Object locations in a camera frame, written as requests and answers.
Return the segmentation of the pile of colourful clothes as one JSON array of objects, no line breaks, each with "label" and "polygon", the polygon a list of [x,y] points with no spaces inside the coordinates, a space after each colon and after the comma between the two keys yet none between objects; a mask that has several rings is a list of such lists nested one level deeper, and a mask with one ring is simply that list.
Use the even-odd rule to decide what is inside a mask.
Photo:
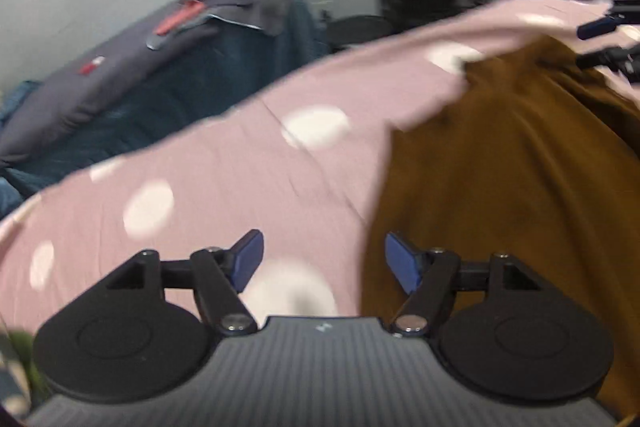
[{"label": "pile of colourful clothes", "polygon": [[34,361],[34,336],[1,327],[1,407],[18,421],[50,397]]}]

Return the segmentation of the brown knit garment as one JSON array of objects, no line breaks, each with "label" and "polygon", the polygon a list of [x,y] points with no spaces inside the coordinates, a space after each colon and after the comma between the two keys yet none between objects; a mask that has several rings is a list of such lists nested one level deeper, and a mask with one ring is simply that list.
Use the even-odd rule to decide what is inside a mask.
[{"label": "brown knit garment", "polygon": [[599,317],[614,341],[601,399],[639,408],[639,109],[543,36],[465,67],[458,101],[390,135],[362,256],[359,309],[405,295],[390,232],[473,261],[507,253]]}]

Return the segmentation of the grey and blue sofa bed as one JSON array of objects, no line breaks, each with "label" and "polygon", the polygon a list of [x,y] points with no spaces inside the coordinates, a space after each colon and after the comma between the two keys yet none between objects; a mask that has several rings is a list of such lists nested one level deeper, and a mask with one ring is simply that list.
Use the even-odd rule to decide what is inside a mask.
[{"label": "grey and blue sofa bed", "polygon": [[275,36],[221,22],[146,47],[170,2],[1,101],[1,210],[71,173],[218,116],[326,54],[305,0]]}]

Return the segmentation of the pink polka dot bedsheet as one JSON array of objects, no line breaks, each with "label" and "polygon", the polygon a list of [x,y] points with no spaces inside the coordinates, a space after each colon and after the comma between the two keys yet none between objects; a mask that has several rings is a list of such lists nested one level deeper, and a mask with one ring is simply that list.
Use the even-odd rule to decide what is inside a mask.
[{"label": "pink polka dot bedsheet", "polygon": [[1,323],[35,332],[143,249],[182,260],[251,229],[265,254],[242,299],[269,315],[352,315],[388,132],[454,101],[466,62],[552,35],[578,51],[628,46],[624,27],[582,41],[604,2],[501,0],[337,53],[218,117],[78,171],[1,225]]}]

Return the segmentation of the grey garment on sofa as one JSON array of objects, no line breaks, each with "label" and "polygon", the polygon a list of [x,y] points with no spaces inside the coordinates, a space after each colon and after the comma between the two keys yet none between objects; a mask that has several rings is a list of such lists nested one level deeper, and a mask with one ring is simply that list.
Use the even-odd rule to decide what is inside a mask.
[{"label": "grey garment on sofa", "polygon": [[180,0],[146,39],[151,51],[160,50],[178,35],[221,22],[275,36],[284,27],[292,0]]}]

